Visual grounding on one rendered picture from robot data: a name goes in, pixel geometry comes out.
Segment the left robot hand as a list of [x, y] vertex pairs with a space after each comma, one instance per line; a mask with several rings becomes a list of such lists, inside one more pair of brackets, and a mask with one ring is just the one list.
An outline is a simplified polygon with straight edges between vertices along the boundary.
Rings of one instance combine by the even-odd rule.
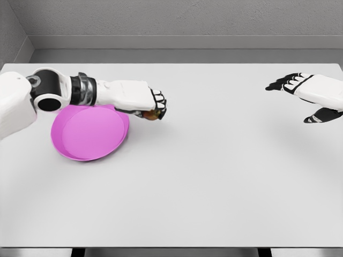
[[115, 109], [143, 118], [143, 111], [161, 110], [159, 120], [167, 111], [162, 91], [151, 89], [145, 81], [116, 82], [110, 87]]

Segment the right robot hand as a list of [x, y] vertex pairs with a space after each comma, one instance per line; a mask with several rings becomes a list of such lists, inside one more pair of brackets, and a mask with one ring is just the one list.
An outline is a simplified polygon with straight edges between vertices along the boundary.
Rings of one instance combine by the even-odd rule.
[[343, 116], [343, 81], [321, 74], [292, 73], [269, 84], [266, 91], [284, 91], [321, 106], [304, 123], [326, 123]]

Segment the red-green apple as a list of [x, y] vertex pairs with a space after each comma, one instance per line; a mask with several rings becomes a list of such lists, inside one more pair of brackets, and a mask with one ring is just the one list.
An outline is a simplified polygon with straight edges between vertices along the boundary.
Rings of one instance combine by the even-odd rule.
[[161, 114], [161, 110], [150, 110], [150, 111], [143, 111], [143, 118], [147, 120], [157, 120]]

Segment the pink plate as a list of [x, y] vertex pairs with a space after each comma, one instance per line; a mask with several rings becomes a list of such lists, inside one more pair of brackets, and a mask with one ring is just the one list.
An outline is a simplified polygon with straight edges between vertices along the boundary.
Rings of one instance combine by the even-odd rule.
[[76, 161], [103, 158], [116, 150], [129, 130], [129, 117], [112, 105], [69, 105], [56, 116], [50, 131], [55, 149]]

